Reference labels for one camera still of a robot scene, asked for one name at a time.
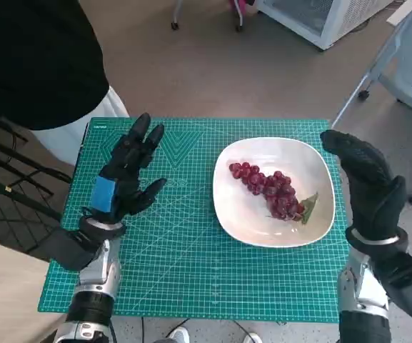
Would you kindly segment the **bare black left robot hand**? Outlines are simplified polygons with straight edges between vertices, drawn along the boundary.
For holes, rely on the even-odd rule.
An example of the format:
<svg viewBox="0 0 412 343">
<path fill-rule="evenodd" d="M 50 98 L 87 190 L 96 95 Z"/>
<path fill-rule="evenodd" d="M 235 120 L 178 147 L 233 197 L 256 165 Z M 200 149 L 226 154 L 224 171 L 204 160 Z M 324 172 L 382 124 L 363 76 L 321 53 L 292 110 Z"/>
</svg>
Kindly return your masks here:
<svg viewBox="0 0 412 343">
<path fill-rule="evenodd" d="M 140 186 L 139 174 L 151 163 L 163 135 L 159 124 L 149 130 L 151 117 L 142 114 L 117 141 L 109 162 L 96 178 L 90 200 L 91 217 L 105 224 L 115 224 L 126 215 L 135 215 L 148 209 L 166 183 L 157 179 L 145 189 Z"/>
</svg>

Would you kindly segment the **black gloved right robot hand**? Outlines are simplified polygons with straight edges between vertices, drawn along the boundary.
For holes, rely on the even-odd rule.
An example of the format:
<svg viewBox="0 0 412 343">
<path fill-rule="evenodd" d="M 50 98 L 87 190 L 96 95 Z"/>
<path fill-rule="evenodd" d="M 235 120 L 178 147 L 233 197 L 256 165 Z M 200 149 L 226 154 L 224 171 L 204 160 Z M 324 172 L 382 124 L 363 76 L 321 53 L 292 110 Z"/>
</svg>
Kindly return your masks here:
<svg viewBox="0 0 412 343">
<path fill-rule="evenodd" d="M 340 159 L 348 178 L 353 229 L 369 241 L 396 236 L 406 203 L 405 178 L 394 176 L 382 153 L 353 135 L 329 129 L 321 141 Z"/>
</svg>

